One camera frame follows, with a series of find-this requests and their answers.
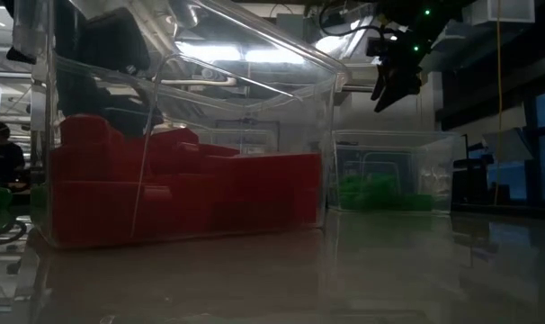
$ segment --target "cable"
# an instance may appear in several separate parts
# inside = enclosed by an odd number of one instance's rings
[[[394,30],[391,30],[391,29],[386,29],[386,30],[382,30],[381,28],[379,27],[376,27],[376,26],[371,26],[371,25],[368,25],[368,26],[361,26],[361,27],[357,27],[353,30],[350,30],[350,31],[345,31],[345,32],[339,32],[339,33],[332,33],[330,31],[327,31],[325,29],[325,27],[323,27],[323,17],[325,16],[325,12],[326,12],[326,9],[340,3],[341,1],[340,0],[334,0],[333,2],[331,3],[328,3],[328,4],[325,4],[325,6],[323,7],[323,9],[320,11],[320,14],[318,15],[318,26],[320,27],[320,30],[326,34],[327,36],[336,36],[336,37],[341,37],[341,36],[345,36],[345,35],[349,35],[349,34],[352,34],[353,32],[357,32],[357,31],[362,31],[362,30],[373,30],[373,31],[376,31],[378,32],[381,37],[383,36],[383,33],[394,33],[395,31]]]
[[[275,5],[272,6],[271,11],[269,12],[269,18],[273,17],[273,11],[279,5],[282,5],[283,7],[287,8],[287,10],[290,12],[290,14],[294,14],[294,12],[292,12],[292,10],[287,5],[285,5],[285,4],[275,4]]]
[[[497,0],[496,5],[496,68],[498,73],[498,133],[496,134],[496,188],[495,205],[498,204],[498,186],[500,184],[500,154],[502,147],[502,129],[503,129],[503,78],[502,78],[502,52],[500,49],[500,14],[501,2]]]

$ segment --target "wall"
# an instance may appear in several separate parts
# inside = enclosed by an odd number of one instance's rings
[[[524,115],[524,106],[522,104],[503,111],[503,131],[515,127],[522,128],[524,126],[526,126],[526,118]],[[449,131],[469,135],[469,145],[474,145],[482,141],[483,134],[495,133],[498,131],[498,115],[488,116]]]
[[[442,75],[431,73],[420,95],[409,95],[374,112],[371,94],[353,93],[335,108],[335,130],[435,131],[434,112],[442,108]]]

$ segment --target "transparent plastic container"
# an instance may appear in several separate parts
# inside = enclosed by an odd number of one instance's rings
[[[449,212],[459,134],[337,130],[331,204],[344,211]]]
[[[51,245],[322,222],[343,65],[227,0],[24,2],[15,47],[47,98],[33,220]]]

